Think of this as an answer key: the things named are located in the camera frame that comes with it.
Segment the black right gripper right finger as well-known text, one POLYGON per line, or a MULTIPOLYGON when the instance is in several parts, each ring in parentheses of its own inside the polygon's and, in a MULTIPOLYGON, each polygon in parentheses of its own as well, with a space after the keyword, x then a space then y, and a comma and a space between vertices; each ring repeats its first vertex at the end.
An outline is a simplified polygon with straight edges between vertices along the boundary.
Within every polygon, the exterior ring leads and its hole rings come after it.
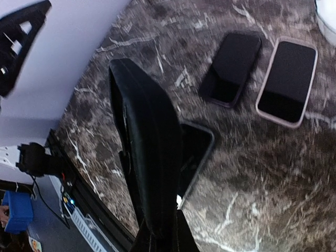
POLYGON ((176 213, 177 250, 181 252, 200 252, 181 210, 176 213))

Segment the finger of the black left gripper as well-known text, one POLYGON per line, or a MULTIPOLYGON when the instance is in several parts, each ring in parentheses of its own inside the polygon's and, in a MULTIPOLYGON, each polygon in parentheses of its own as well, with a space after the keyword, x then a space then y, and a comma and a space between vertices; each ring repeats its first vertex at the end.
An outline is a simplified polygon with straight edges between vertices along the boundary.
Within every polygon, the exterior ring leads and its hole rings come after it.
POLYGON ((1 18, 1 97, 7 97, 14 89, 50 8, 50 1, 40 1, 1 18))

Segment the black phone case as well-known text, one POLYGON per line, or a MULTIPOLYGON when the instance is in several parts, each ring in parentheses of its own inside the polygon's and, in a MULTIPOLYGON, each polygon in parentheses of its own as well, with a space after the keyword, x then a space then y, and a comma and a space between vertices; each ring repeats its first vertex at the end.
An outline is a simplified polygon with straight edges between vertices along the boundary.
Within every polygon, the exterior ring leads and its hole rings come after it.
POLYGON ((205 74, 198 94, 225 108, 238 103, 257 61, 262 40, 254 34, 227 33, 205 74))

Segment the white phone dark screen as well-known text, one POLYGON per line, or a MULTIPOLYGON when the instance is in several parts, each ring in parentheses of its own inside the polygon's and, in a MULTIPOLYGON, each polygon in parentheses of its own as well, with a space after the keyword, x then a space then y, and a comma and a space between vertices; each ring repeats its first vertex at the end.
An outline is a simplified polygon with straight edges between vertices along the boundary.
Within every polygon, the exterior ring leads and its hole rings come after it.
POLYGON ((300 127, 308 104, 318 51, 306 41, 279 37, 255 103, 264 119, 288 128, 300 127))

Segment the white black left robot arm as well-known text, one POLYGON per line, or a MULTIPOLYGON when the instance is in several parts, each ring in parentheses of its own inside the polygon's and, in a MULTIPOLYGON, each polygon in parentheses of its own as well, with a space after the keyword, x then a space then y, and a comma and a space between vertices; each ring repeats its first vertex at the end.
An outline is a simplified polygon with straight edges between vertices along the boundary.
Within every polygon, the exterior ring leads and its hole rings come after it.
MULTIPOLYGON (((22 66, 39 31, 45 23, 50 1, 40 1, 1 18, 1 97, 15 88, 22 66)), ((38 143, 1 147, 1 163, 17 167, 30 176, 62 177, 56 168, 59 159, 46 154, 38 143)))

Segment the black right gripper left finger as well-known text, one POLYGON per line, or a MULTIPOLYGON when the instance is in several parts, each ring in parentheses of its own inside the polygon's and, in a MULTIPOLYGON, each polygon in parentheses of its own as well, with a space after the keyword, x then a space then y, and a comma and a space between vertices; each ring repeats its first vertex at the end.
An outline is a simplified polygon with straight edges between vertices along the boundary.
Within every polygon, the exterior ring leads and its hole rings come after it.
POLYGON ((156 242, 156 238, 143 220, 129 252, 156 252, 158 250, 156 242))

